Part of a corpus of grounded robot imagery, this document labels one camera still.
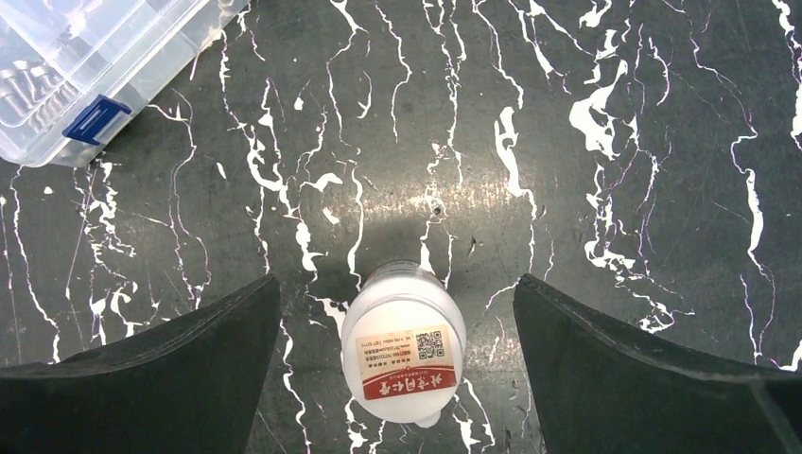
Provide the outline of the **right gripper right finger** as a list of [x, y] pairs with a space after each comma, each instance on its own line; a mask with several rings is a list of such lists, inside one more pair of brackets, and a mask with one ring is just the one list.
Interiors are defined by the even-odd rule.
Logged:
[[525, 274], [514, 319], [550, 453], [797, 453], [801, 376], [661, 339]]

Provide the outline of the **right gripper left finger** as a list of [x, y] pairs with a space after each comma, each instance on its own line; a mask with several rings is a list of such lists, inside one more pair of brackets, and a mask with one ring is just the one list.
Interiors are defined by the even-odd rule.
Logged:
[[265, 275], [55, 364], [1, 371], [5, 453], [242, 453], [280, 322]]

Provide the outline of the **white pill bottle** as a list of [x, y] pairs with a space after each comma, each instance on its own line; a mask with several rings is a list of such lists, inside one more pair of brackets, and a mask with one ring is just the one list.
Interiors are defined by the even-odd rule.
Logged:
[[409, 261], [378, 268], [341, 331], [349, 391], [371, 415], [430, 428], [462, 382], [466, 326], [445, 285]]

